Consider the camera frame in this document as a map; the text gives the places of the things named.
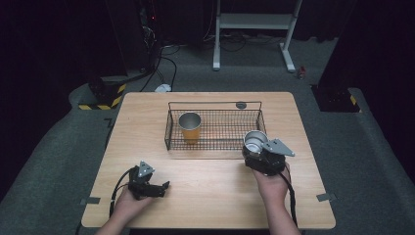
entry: white metal stand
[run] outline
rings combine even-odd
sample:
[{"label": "white metal stand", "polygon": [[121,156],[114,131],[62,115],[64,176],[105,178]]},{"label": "white metal stand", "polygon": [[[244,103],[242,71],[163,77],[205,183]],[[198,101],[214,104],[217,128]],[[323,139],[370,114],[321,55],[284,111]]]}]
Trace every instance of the white metal stand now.
[{"label": "white metal stand", "polygon": [[220,0],[217,0],[216,9],[216,31],[213,50],[213,70],[220,70],[220,30],[222,28],[258,28],[258,29],[286,29],[287,36],[284,43],[280,43],[280,48],[290,72],[296,71],[293,60],[291,59],[288,47],[290,45],[293,31],[296,26],[297,18],[302,0],[298,0],[292,14],[221,14]]}]

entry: wire mesh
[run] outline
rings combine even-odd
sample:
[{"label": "wire mesh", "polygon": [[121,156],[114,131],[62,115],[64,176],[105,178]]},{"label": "wire mesh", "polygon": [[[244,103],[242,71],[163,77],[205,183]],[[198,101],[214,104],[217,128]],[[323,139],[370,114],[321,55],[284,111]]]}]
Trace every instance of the wire mesh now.
[{"label": "wire mesh", "polygon": [[[190,105],[195,103],[189,102],[181,104]],[[213,103],[199,103],[198,105],[203,106],[211,104]],[[259,109],[256,110],[238,108],[235,110],[169,109],[164,136],[166,148],[167,150],[240,151],[244,144],[244,136],[247,132],[251,130],[260,130],[266,133],[260,103],[258,106]],[[178,124],[179,117],[188,112],[197,113],[202,119],[201,133],[196,144],[188,144],[185,142],[181,128]]]}]

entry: wooden table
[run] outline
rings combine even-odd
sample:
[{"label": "wooden table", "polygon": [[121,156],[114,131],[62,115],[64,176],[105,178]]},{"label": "wooden table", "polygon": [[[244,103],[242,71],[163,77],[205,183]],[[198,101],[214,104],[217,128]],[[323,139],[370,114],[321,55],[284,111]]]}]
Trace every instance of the wooden table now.
[{"label": "wooden table", "polygon": [[[330,229],[336,224],[296,102],[288,92],[128,93],[103,157],[82,224],[100,227],[109,217],[111,195],[120,177],[146,162],[156,171],[151,184],[170,181],[157,198],[128,225],[136,228],[267,228],[262,200],[241,151],[167,150],[164,134],[168,102],[260,101],[266,133],[281,139],[296,156],[287,157],[296,191],[301,229]],[[290,207],[290,198],[286,198]]]}]

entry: black wire rack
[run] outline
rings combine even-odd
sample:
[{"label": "black wire rack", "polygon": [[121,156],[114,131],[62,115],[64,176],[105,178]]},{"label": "black wire rack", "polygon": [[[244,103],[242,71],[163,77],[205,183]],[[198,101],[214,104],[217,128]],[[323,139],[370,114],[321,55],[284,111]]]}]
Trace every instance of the black wire rack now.
[{"label": "black wire rack", "polygon": [[[170,102],[168,107],[164,136],[167,150],[241,151],[247,132],[260,130],[266,134],[261,102]],[[179,117],[188,112],[202,119],[196,144],[184,141],[178,124]]]}]

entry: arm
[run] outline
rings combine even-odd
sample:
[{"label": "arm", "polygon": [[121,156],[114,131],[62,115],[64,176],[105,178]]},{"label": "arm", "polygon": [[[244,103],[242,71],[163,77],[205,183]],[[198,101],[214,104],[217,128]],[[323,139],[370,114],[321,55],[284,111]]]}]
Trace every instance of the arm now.
[{"label": "arm", "polygon": [[137,201],[132,193],[124,187],[121,195],[119,195],[119,198],[116,201],[113,215],[98,230],[96,235],[120,234],[125,225],[137,216],[153,200],[153,198],[149,197]]},{"label": "arm", "polygon": [[[288,186],[283,178],[279,175],[266,176],[254,169],[253,174],[258,183],[259,194],[265,204],[270,234],[300,234],[300,231],[297,229],[285,208],[284,201]],[[286,168],[283,174],[287,179],[290,179],[290,174]]]}]

